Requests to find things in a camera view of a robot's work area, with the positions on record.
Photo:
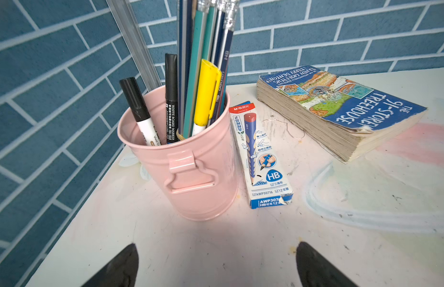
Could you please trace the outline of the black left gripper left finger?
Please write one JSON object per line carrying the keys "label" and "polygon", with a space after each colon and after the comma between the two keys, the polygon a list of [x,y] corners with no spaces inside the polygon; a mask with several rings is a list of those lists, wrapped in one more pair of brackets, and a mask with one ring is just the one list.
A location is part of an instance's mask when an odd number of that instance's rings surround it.
{"label": "black left gripper left finger", "polygon": [[138,273],[139,256],[134,243],[126,246],[83,287],[133,287]]}

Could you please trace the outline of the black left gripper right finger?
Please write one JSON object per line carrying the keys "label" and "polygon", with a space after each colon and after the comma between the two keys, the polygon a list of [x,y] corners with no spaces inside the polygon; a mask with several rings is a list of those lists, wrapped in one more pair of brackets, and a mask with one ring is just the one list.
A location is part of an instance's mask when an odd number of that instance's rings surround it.
{"label": "black left gripper right finger", "polygon": [[303,287],[357,287],[354,282],[306,242],[298,244],[296,264]]}

